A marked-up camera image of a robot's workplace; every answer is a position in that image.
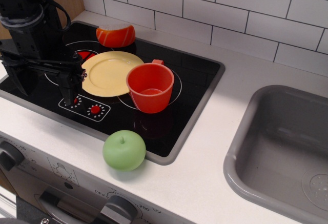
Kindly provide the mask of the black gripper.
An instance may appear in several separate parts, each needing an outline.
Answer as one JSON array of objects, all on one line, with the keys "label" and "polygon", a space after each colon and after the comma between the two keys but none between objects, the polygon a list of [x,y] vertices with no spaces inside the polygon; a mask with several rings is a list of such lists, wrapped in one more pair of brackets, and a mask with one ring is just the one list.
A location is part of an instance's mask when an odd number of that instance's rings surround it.
[{"label": "black gripper", "polygon": [[[57,84],[66,105],[74,104],[82,90],[82,80],[87,76],[81,67],[80,56],[63,42],[64,29],[59,19],[1,19],[2,25],[9,30],[18,54],[26,59],[39,60],[52,64],[61,71]],[[39,83],[41,73],[29,65],[10,66],[4,64],[8,76],[16,87],[26,96],[33,93]]]}]

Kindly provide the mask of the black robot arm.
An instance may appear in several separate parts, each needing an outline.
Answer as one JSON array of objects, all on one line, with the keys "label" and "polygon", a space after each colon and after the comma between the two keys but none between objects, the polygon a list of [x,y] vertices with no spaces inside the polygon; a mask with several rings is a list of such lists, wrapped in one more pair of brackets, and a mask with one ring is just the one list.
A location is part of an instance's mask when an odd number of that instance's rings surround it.
[{"label": "black robot arm", "polygon": [[87,74],[81,56],[68,48],[54,0],[1,0],[1,24],[10,39],[1,41],[1,61],[21,93],[30,95],[40,74],[53,75],[67,105],[74,103]]}]

